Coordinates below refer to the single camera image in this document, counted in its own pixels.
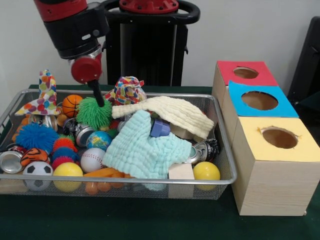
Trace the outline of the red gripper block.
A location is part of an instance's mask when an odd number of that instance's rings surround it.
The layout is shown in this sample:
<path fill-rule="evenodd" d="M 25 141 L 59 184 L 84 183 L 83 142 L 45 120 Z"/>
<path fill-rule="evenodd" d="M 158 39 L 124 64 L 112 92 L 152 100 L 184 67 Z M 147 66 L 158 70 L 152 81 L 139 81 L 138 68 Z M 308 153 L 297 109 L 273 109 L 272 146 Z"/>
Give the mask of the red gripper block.
<path fill-rule="evenodd" d="M 71 75 L 80 84 L 86 84 L 92 89 L 97 105 L 105 106 L 105 97 L 102 95 L 98 79 L 102 74 L 101 56 L 82 56 L 71 65 Z"/>

